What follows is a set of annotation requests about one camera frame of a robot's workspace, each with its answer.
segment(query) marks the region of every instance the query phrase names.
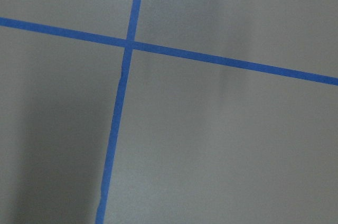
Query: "gray floor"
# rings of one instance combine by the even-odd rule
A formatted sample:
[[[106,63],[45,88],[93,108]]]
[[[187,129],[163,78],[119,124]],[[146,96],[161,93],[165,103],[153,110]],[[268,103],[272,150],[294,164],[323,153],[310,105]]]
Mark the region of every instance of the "gray floor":
[[[0,0],[126,37],[132,0]],[[338,77],[338,0],[142,0],[136,41]],[[94,223],[123,48],[0,27],[0,222]],[[105,223],[336,224],[337,86],[133,52]]]

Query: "blue tape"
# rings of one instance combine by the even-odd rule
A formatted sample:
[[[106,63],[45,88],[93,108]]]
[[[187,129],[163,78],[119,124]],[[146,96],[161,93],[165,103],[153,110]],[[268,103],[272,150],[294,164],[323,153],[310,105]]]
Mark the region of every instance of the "blue tape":
[[[140,5],[141,5],[141,0],[133,0],[132,10],[130,12],[130,18],[129,18],[126,46],[125,46],[125,51],[124,51],[123,61],[122,61],[121,78],[120,78],[118,88],[117,88],[114,113],[112,116],[111,129],[110,129],[110,135],[109,135],[109,140],[108,140],[104,173],[103,173],[102,183],[101,183],[101,199],[100,199],[100,203],[99,203],[99,206],[96,212],[96,222],[95,222],[96,224],[103,224],[104,222],[107,199],[108,199],[108,192],[109,192],[109,185],[110,185],[110,179],[111,179],[111,173],[112,173],[112,166],[114,162],[114,156],[115,156],[115,150],[116,150],[116,144],[117,144],[117,138],[118,138],[118,131],[119,131],[122,108],[123,108],[123,103],[124,103],[124,98],[125,98],[125,93],[126,93],[126,88],[127,88],[130,62],[131,62],[132,53],[133,53],[132,43],[136,35],[136,28],[137,28]]]
[[[64,38],[73,38],[78,40],[84,40],[94,43],[102,43],[108,45],[114,45],[119,47],[126,46],[126,40],[119,38],[112,38],[110,36],[91,34],[87,32],[81,32],[76,30],[63,29],[61,27],[53,27],[43,24],[18,21],[14,19],[8,19],[0,17],[0,26],[12,27],[20,30],[28,30],[33,32],[39,32],[49,35],[58,35]]]
[[[134,42],[133,49],[338,86],[338,78],[281,67],[273,67],[243,60],[229,59],[141,42]]]

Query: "horizontal blue line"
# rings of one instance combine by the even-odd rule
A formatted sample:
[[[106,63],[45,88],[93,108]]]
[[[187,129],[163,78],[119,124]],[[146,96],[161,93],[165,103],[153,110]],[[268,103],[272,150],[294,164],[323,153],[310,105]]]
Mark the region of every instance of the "horizontal blue line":
[[[0,17],[0,25],[338,86],[338,78]]]
[[[39,32],[49,35],[58,35],[64,38],[73,38],[78,40],[84,40],[94,43],[102,43],[108,45],[114,45],[119,47],[126,46],[126,40],[119,38],[112,38],[110,36],[92,34],[87,32],[81,32],[76,30],[63,29],[61,27],[53,27],[43,24],[18,21],[8,18],[0,17],[0,26],[12,27],[20,30],[28,30],[33,32]]]
[[[258,64],[243,60],[224,58],[204,53],[180,50],[141,42],[134,42],[133,49],[338,86],[338,78],[281,67],[273,67],[265,64]]]

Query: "blue line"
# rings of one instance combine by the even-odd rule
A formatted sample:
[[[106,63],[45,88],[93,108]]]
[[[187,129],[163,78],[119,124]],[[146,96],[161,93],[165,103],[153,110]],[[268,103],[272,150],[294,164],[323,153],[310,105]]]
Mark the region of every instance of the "blue line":
[[[338,78],[281,67],[273,67],[243,60],[229,59],[141,42],[134,42],[133,49],[338,86]]]
[[[91,34],[87,32],[81,32],[76,30],[63,29],[61,27],[53,27],[43,24],[31,23],[18,21],[14,19],[8,19],[0,17],[0,26],[12,27],[20,30],[28,30],[33,32],[39,32],[49,35],[58,35],[64,38],[73,38],[78,40],[84,40],[94,43],[102,43],[108,45],[114,45],[119,47],[124,47],[126,45],[126,40],[119,38],[112,38],[110,36]]]
[[[104,218],[105,218],[105,211],[106,211],[107,200],[108,200],[108,192],[109,192],[109,185],[110,185],[110,179],[111,179],[111,173],[112,173],[112,166],[114,162],[118,131],[119,131],[121,115],[122,115],[122,108],[123,108],[123,103],[124,103],[124,98],[125,98],[125,93],[126,93],[126,88],[127,88],[130,62],[131,62],[132,53],[133,53],[132,43],[135,39],[140,4],[141,4],[141,0],[133,0],[132,10],[130,12],[127,40],[126,40],[126,46],[125,46],[125,51],[124,51],[123,61],[122,61],[121,78],[120,78],[117,93],[116,93],[114,114],[112,116],[111,129],[110,129],[107,154],[106,154],[106,161],[105,161],[104,173],[102,176],[101,199],[100,199],[100,203],[99,203],[99,206],[96,212],[96,222],[95,222],[96,224],[103,224]]]

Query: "vertical blue line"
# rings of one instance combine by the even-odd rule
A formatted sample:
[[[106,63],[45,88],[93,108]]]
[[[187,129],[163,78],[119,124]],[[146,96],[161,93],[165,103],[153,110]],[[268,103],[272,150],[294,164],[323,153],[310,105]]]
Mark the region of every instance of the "vertical blue line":
[[[129,18],[128,32],[127,32],[127,40],[126,40],[127,43],[125,46],[122,66],[121,66],[121,78],[120,78],[118,88],[117,88],[114,113],[113,113],[112,121],[111,121],[111,129],[110,129],[110,135],[109,135],[109,140],[108,140],[106,161],[105,161],[104,173],[103,173],[102,183],[101,183],[101,198],[100,198],[100,203],[99,203],[99,206],[96,212],[96,221],[95,221],[96,224],[103,224],[104,222],[105,211],[106,211],[107,200],[108,200],[109,184],[110,184],[111,173],[112,173],[112,165],[114,162],[114,155],[115,155],[118,131],[119,131],[119,126],[120,126],[120,121],[121,121],[122,108],[123,108],[123,103],[124,103],[125,93],[126,93],[126,88],[127,88],[130,62],[131,62],[132,53],[133,53],[132,43],[135,40],[140,5],[141,5],[141,0],[133,0],[132,10],[130,12],[130,18]]]

